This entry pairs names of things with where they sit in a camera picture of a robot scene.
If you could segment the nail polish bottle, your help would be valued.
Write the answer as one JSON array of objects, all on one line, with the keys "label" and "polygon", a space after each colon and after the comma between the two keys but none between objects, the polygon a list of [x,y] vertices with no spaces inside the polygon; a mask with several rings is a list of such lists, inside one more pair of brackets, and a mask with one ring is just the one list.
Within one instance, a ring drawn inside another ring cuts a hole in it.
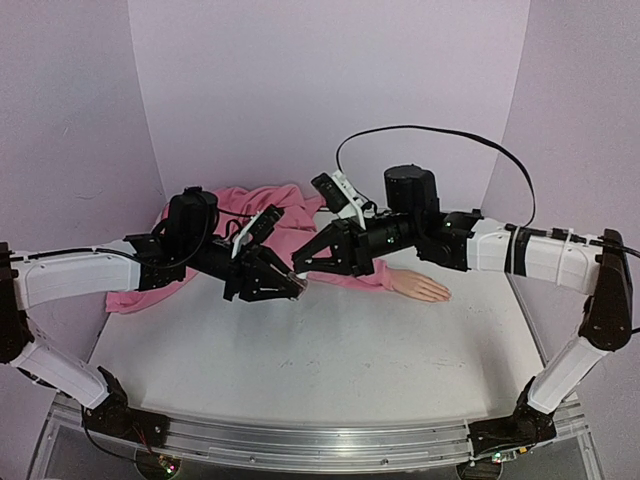
[{"label": "nail polish bottle", "polygon": [[300,297],[307,290],[309,286],[308,273],[307,272],[303,272],[303,273],[290,272],[288,274],[288,277],[296,285],[296,288],[297,288],[296,296]]}]

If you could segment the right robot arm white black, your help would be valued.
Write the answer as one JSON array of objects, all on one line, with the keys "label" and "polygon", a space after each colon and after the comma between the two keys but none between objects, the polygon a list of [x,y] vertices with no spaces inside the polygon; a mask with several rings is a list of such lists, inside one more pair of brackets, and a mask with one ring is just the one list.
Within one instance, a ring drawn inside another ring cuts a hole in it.
[{"label": "right robot arm white black", "polygon": [[461,272],[495,271],[550,282],[586,297],[583,320],[565,347],[533,377],[512,414],[468,427],[473,459],[530,448],[556,436],[561,402],[634,331],[629,249],[619,232],[600,236],[501,223],[479,210],[443,213],[434,174],[416,165],[384,173],[388,212],[365,217],[365,204],[337,171],[313,179],[336,219],[292,255],[297,273],[363,276],[375,259],[415,248],[420,260]]}]

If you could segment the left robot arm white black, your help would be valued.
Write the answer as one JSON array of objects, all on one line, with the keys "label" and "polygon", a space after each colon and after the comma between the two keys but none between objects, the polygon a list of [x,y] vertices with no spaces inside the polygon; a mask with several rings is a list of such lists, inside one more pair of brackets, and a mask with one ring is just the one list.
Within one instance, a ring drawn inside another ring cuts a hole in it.
[{"label": "left robot arm white black", "polygon": [[223,297],[245,302],[295,300],[307,287],[265,241],[284,211],[274,205],[249,218],[234,240],[216,234],[218,198],[190,187],[169,203],[146,234],[105,246],[15,253],[1,245],[1,361],[69,395],[92,427],[123,437],[136,414],[119,381],[55,346],[29,319],[30,308],[103,292],[147,292],[195,270],[223,282]]}]

